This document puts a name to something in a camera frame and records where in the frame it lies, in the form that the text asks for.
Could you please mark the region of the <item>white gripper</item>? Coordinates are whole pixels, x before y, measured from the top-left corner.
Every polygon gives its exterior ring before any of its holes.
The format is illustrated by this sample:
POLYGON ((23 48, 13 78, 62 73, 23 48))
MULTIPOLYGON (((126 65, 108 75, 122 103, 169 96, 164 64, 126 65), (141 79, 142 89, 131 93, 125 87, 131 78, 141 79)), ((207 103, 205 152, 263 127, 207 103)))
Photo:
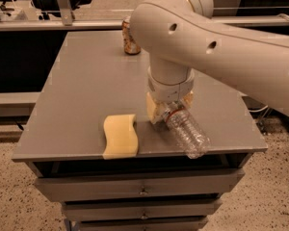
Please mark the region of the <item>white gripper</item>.
POLYGON ((171 103, 179 100, 179 107, 187 110, 191 109, 194 101, 195 74, 192 70, 188 71, 187 79, 179 84, 168 85, 158 82, 153 78, 151 69, 147 72, 148 90, 146 94, 146 112, 152 124, 161 122, 166 105, 162 102, 171 103))

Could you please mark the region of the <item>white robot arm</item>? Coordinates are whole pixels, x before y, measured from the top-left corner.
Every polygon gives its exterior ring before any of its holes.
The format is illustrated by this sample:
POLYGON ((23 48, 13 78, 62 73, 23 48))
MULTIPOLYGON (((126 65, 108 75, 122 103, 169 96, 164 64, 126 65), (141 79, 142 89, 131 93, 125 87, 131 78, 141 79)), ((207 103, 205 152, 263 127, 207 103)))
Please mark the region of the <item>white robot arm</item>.
POLYGON ((195 69, 289 116, 289 36, 225 25, 212 13, 213 0, 145 0, 132 12, 153 98, 183 98, 195 69))

